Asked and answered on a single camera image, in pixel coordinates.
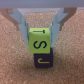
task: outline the green block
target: green block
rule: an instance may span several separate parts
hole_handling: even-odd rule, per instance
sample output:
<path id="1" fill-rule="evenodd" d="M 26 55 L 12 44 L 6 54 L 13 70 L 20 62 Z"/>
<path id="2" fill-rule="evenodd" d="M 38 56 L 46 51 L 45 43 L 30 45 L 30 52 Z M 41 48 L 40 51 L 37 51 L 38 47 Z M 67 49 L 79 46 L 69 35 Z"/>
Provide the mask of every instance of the green block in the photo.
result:
<path id="1" fill-rule="evenodd" d="M 50 53 L 49 28 L 30 28 L 29 31 L 30 53 Z"/>

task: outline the yellow-green block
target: yellow-green block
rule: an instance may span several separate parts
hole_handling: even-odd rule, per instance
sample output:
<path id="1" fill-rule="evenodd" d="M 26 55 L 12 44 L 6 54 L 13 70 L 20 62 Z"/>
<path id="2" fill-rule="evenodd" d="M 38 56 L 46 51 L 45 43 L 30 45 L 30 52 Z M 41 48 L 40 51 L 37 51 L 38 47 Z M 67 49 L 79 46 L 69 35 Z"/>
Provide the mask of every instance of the yellow-green block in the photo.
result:
<path id="1" fill-rule="evenodd" d="M 30 53 L 50 53 L 49 28 L 30 28 L 29 31 Z"/>

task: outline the block face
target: block face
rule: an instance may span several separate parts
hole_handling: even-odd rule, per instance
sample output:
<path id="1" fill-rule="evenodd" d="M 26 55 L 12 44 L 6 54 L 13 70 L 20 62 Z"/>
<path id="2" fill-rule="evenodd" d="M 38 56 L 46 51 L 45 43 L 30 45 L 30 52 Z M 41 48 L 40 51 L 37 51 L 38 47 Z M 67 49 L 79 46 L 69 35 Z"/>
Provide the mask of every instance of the block face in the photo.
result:
<path id="1" fill-rule="evenodd" d="M 30 53 L 50 53 L 49 28 L 30 28 L 29 51 Z"/>
<path id="2" fill-rule="evenodd" d="M 37 68 L 53 67 L 53 50 L 50 54 L 34 54 L 34 64 Z"/>

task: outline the block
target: block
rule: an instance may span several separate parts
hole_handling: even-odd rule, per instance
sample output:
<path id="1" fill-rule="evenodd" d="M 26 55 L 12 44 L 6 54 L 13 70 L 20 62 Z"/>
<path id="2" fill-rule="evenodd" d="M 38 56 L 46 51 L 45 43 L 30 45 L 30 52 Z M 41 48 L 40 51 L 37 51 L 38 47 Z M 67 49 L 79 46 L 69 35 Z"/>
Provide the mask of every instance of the block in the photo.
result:
<path id="1" fill-rule="evenodd" d="M 53 67 L 53 49 L 50 54 L 34 54 L 34 64 L 36 68 Z"/>
<path id="2" fill-rule="evenodd" d="M 49 28 L 30 28 L 29 31 L 30 53 L 50 53 L 50 30 Z"/>

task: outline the gray gripper arm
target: gray gripper arm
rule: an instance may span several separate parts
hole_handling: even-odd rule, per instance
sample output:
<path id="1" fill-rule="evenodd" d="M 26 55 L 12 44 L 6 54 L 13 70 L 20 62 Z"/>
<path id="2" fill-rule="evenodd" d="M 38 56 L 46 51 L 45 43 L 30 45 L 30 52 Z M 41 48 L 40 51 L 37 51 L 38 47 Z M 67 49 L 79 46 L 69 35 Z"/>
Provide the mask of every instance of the gray gripper arm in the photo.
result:
<path id="1" fill-rule="evenodd" d="M 1 14 L 11 21 L 17 28 L 18 31 L 22 33 L 25 43 L 28 43 L 29 26 L 26 23 L 25 14 L 20 13 L 17 9 L 0 9 Z"/>
<path id="2" fill-rule="evenodd" d="M 52 24 L 50 24 L 51 47 L 54 46 L 57 35 L 64 23 L 75 14 L 76 10 L 77 8 L 61 8 L 57 14 L 54 14 Z"/>

